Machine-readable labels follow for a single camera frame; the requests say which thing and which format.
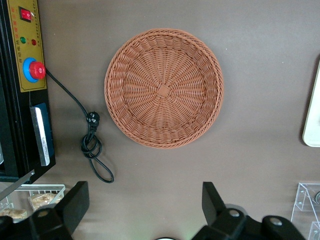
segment wicker basket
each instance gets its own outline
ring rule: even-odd
[[[216,120],[223,75],[212,51],[177,29],[151,29],[127,41],[113,57],[104,95],[116,125],[139,144],[186,145]]]

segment red switch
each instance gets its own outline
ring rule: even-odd
[[[31,22],[31,12],[23,7],[19,7],[20,18],[24,21]]]
[[[46,76],[46,68],[39,61],[33,61],[29,67],[30,75],[34,79],[43,79]]]

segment green indicator light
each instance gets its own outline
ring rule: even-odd
[[[23,44],[25,44],[26,43],[26,39],[22,36],[22,37],[20,37],[20,41],[23,43]]]

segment emergency stop button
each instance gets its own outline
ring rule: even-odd
[[[30,83],[36,83],[39,79],[43,79],[46,76],[45,66],[33,57],[28,57],[24,60],[22,68],[25,78]]]
[[[34,79],[43,79],[46,76],[46,68],[39,61],[33,61],[30,63],[29,72]]]

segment basket rim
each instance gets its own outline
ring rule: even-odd
[[[193,134],[187,136],[186,138],[180,139],[177,142],[171,142],[171,143],[155,143],[153,141],[145,140],[141,138],[140,136],[137,136],[136,134],[133,134],[131,131],[128,131],[126,127],[123,126],[123,123],[121,123],[121,120],[117,117],[117,113],[114,112],[113,106],[111,104],[111,99],[110,99],[110,93],[111,93],[111,88],[110,88],[110,75],[112,71],[116,69],[115,63],[117,62],[119,56],[125,52],[127,48],[130,46],[136,44],[138,41],[142,40],[148,35],[153,35],[153,36],[171,36],[171,37],[178,37],[182,38],[186,41],[188,41],[190,44],[194,45],[197,49],[201,50],[202,53],[206,56],[206,58],[210,61],[210,64],[213,66],[214,69],[214,74],[216,81],[215,83],[217,84],[217,95],[216,98],[220,99],[220,101],[216,101],[214,104],[214,108],[212,109],[211,114],[209,115],[208,120],[206,123],[200,127],[197,131],[195,131]],[[177,148],[184,146],[186,144],[189,144],[193,142],[194,140],[198,139],[200,136],[202,136],[211,126],[212,124],[216,121],[219,112],[222,107],[223,103],[223,98],[224,98],[224,78],[223,74],[221,71],[221,67],[219,65],[219,62],[214,55],[214,53],[210,50],[210,48],[205,45],[201,40],[193,36],[192,34],[180,30],[180,29],[174,29],[174,28],[153,28],[144,32],[141,32],[134,37],[130,38],[128,41],[126,41],[125,44],[123,44],[116,52],[116,54],[113,56],[106,75],[105,75],[105,80],[104,80],[104,96],[105,96],[105,101],[107,105],[107,109],[110,113],[110,116],[114,123],[117,125],[117,127],[130,139],[134,140],[135,142],[152,147],[152,148],[160,148],[160,149],[170,149],[170,148]]]

